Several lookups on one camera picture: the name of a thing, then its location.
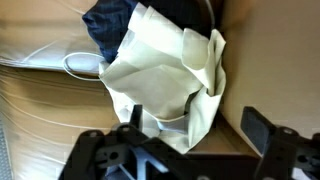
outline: wooden surface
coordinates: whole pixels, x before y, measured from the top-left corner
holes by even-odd
[[[216,126],[191,151],[217,154],[246,154],[257,156],[247,143],[231,128],[220,112],[215,117]]]

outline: beige surface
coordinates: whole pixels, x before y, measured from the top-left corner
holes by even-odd
[[[222,112],[240,133],[244,106],[310,137],[320,131],[320,2],[228,0]]]
[[[107,133],[118,122],[102,83],[4,66],[0,66],[0,118],[16,180],[57,179],[82,131]],[[224,123],[218,123],[193,151],[252,154]]]
[[[82,15],[97,0],[1,0],[0,64],[63,70],[61,60],[73,52],[99,54]],[[82,73],[98,73],[99,58],[69,58]]]

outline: white cable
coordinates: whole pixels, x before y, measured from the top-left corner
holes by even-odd
[[[72,72],[70,72],[69,68],[66,66],[67,65],[67,59],[71,56],[74,56],[74,55],[90,55],[90,56],[96,56],[96,57],[101,57],[101,58],[104,58],[103,56],[100,56],[98,54],[93,54],[93,53],[87,53],[87,52],[75,52],[75,53],[71,53],[71,54],[68,54],[66,55],[63,59],[62,59],[62,66],[63,66],[63,69],[68,73],[70,74],[72,77],[75,77],[77,79],[80,79],[80,80],[83,80],[83,81],[101,81],[100,79],[90,79],[90,78],[83,78],[83,77],[80,77],[80,76],[77,76],[75,74],[73,74]]]

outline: dark blue clothing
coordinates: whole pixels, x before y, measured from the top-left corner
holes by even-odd
[[[190,28],[209,37],[211,25],[203,23],[200,6],[195,0],[140,0],[153,7],[181,29]],[[107,62],[112,63],[124,38],[137,5],[136,0],[98,0],[82,19],[92,39],[99,45]]]
[[[112,63],[118,54],[136,5],[135,0],[99,0],[82,17],[89,35],[99,45],[108,63]]]

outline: white plastic bag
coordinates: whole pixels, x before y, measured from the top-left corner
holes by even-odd
[[[217,30],[208,40],[139,4],[118,58],[100,74],[120,121],[128,122],[133,105],[142,104],[143,132],[186,153],[209,132],[217,112],[226,84],[224,45]]]

